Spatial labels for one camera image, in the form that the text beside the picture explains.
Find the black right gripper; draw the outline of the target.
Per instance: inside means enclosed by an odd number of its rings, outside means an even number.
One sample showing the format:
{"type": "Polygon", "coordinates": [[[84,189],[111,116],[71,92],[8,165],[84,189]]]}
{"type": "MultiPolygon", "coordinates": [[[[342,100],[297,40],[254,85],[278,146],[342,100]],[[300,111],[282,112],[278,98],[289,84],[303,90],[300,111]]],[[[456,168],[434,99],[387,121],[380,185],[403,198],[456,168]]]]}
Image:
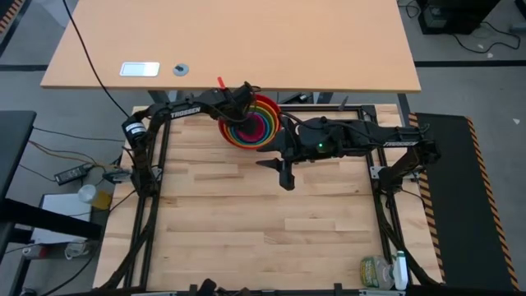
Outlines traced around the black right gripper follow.
{"type": "Polygon", "coordinates": [[[256,164],[278,171],[279,185],[287,191],[292,191],[295,188],[295,177],[292,174],[291,162],[312,162],[330,157],[328,133],[324,127],[326,119],[315,117],[296,121],[281,116],[279,120],[282,128],[268,144],[268,151],[279,152],[282,160],[257,160],[256,164]]]}

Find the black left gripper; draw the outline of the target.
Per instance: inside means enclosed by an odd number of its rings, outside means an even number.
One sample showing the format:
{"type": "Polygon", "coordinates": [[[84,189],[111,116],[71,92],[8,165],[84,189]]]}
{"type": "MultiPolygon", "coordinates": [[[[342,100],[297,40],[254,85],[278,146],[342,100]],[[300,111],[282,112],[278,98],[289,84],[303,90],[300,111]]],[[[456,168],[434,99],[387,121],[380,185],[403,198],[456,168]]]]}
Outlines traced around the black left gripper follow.
{"type": "Polygon", "coordinates": [[[224,99],[224,102],[218,107],[219,116],[228,122],[242,122],[238,124],[239,135],[254,135],[258,128],[258,122],[254,118],[247,120],[248,110],[255,100],[252,85],[243,83],[235,90],[225,88],[219,92],[224,99]]]}

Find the blue bowl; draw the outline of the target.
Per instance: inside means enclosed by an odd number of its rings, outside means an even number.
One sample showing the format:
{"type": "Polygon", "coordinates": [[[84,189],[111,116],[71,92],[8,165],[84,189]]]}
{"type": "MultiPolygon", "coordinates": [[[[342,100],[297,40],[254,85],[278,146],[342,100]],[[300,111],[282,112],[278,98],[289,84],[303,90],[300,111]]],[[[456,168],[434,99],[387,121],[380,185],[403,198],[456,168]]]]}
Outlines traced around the blue bowl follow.
{"type": "Polygon", "coordinates": [[[265,130],[264,118],[258,112],[251,112],[243,123],[232,126],[231,133],[241,141],[256,142],[265,135],[265,130]]]}

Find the small pink bowl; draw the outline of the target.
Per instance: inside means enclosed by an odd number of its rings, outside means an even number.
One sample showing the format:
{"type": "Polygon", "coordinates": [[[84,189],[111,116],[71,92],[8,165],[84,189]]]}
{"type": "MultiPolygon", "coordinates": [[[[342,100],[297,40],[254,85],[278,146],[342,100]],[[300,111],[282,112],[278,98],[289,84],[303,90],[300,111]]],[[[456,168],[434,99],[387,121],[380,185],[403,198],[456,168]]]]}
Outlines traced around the small pink bowl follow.
{"type": "Polygon", "coordinates": [[[257,131],[256,131],[256,133],[255,133],[254,135],[249,136],[248,134],[246,134],[245,137],[257,137],[257,136],[261,136],[261,135],[263,134],[264,130],[265,130],[265,123],[264,123],[264,120],[261,118],[261,116],[260,116],[258,113],[251,115],[249,118],[254,118],[254,119],[257,120],[257,122],[258,122],[258,128],[257,128],[257,131]]]}

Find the green bowl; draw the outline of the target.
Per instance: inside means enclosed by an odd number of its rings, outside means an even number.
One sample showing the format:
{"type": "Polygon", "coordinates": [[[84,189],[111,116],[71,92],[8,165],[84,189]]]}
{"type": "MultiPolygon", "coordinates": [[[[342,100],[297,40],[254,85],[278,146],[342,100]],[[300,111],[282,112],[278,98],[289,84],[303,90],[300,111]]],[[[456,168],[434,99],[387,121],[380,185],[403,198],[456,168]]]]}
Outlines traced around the green bowl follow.
{"type": "Polygon", "coordinates": [[[248,112],[248,119],[227,127],[227,131],[235,141],[243,145],[261,144],[273,131],[271,123],[271,112],[264,105],[258,104],[248,112]]]}

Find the beige wooden desk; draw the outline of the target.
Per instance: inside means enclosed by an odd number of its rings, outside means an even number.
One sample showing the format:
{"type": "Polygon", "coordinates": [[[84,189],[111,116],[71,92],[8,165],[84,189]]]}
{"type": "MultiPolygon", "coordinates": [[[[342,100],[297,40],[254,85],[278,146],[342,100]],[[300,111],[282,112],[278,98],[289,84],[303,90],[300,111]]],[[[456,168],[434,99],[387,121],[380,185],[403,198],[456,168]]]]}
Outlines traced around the beige wooden desk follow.
{"type": "Polygon", "coordinates": [[[218,76],[275,91],[421,89],[396,0],[79,0],[41,86],[205,90],[218,76]],[[159,62],[159,74],[120,76],[124,62],[159,62]]]}

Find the white flat card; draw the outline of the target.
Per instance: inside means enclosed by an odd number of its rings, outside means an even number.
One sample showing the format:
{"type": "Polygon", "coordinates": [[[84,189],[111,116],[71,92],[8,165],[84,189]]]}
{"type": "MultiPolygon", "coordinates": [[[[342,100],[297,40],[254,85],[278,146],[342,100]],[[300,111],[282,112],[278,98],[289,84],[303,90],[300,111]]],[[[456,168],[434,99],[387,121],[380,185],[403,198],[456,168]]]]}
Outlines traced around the white flat card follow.
{"type": "Polygon", "coordinates": [[[125,77],[156,77],[159,74],[159,62],[124,62],[119,75],[125,77]]]}

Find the clear plastic water bottle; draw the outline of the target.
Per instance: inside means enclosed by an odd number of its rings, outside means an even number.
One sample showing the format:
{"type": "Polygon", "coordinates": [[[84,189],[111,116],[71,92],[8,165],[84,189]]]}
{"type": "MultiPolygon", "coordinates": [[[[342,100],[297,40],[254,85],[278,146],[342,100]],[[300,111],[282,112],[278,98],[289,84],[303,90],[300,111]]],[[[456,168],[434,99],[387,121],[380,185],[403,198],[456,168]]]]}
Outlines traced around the clear plastic water bottle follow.
{"type": "Polygon", "coordinates": [[[359,270],[362,285],[369,289],[389,290],[395,285],[393,266],[384,257],[364,257],[359,270]]]}

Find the white spray bottle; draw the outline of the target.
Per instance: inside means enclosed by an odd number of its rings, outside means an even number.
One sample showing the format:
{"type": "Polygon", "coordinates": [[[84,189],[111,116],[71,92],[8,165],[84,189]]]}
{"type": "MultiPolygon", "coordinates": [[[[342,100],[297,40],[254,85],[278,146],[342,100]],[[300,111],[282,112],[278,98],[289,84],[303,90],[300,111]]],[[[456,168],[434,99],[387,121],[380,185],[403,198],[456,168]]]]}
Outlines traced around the white spray bottle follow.
{"type": "Polygon", "coordinates": [[[408,265],[405,253],[397,251],[392,266],[392,277],[394,280],[394,287],[397,290],[406,290],[408,287],[408,265]]]}

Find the yellow floor object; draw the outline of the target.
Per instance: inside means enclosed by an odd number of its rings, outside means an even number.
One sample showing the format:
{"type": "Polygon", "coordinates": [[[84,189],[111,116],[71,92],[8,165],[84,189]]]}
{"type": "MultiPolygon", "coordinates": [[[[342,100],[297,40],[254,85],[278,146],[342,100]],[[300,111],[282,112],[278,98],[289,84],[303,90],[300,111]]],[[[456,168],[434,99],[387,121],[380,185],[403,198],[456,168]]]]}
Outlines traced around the yellow floor object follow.
{"type": "Polygon", "coordinates": [[[105,191],[97,191],[91,205],[99,210],[108,210],[112,203],[112,196],[105,191]]]}

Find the clear plastic cup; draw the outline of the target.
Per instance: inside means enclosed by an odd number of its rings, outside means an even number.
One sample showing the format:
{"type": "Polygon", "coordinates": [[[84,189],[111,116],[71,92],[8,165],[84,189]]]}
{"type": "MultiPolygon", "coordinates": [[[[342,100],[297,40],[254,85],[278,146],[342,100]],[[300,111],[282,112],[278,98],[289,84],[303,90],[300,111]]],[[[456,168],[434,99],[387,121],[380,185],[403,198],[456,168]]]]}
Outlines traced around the clear plastic cup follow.
{"type": "Polygon", "coordinates": [[[77,192],[78,199],[86,204],[91,204],[97,197],[97,187],[92,184],[83,185],[77,192]]]}

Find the black hazard-striped floor mat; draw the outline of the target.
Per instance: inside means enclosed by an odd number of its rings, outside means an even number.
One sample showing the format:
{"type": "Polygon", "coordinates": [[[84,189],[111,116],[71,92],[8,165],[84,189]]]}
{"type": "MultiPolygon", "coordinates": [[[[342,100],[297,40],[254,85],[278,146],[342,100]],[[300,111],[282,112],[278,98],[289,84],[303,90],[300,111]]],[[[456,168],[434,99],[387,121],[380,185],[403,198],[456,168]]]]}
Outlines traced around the black hazard-striped floor mat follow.
{"type": "Polygon", "coordinates": [[[432,113],[410,113],[408,121],[425,127],[441,153],[418,183],[442,281],[451,288],[519,291],[473,121],[432,113]]]}

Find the black power adapter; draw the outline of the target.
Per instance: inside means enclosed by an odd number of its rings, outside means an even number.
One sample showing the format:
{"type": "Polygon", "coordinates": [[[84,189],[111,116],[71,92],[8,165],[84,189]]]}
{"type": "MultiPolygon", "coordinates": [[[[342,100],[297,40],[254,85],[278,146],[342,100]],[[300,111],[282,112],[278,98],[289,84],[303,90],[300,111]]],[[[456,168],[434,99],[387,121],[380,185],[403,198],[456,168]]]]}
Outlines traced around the black power adapter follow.
{"type": "Polygon", "coordinates": [[[54,175],[54,180],[58,184],[58,186],[62,186],[66,183],[83,179],[93,168],[94,165],[92,164],[79,165],[72,169],[62,171],[61,173],[56,173],[54,175]]]}

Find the black side table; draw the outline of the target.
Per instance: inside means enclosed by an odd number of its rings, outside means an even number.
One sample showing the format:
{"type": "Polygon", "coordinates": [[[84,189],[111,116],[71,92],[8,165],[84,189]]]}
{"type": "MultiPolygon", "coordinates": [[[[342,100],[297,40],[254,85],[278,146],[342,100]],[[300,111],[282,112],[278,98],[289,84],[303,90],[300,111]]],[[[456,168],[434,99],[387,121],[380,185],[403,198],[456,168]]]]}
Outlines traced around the black side table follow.
{"type": "Polygon", "coordinates": [[[0,111],[0,203],[5,200],[35,118],[35,111],[0,111]]]}

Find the black computer case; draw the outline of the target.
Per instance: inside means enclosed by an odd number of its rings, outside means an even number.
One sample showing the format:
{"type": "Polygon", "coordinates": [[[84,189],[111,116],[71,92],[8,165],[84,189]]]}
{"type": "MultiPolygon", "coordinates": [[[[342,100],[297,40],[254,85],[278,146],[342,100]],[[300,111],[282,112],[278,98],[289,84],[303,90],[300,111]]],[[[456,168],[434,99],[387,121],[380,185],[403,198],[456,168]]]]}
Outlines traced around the black computer case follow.
{"type": "Polygon", "coordinates": [[[500,0],[416,0],[425,35],[470,35],[500,0]]]}

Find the black aluminium table frame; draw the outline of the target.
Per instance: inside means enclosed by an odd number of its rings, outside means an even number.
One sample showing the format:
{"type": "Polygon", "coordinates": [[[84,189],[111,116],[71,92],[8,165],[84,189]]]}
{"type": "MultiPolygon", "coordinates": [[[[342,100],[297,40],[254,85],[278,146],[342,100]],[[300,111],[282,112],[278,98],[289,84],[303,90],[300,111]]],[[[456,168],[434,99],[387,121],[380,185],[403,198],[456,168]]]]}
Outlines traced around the black aluminium table frame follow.
{"type": "Polygon", "coordinates": [[[261,166],[274,157],[227,143],[207,115],[172,121],[150,288],[359,286],[360,259],[381,253],[366,160],[296,164],[288,191],[261,166]]]}

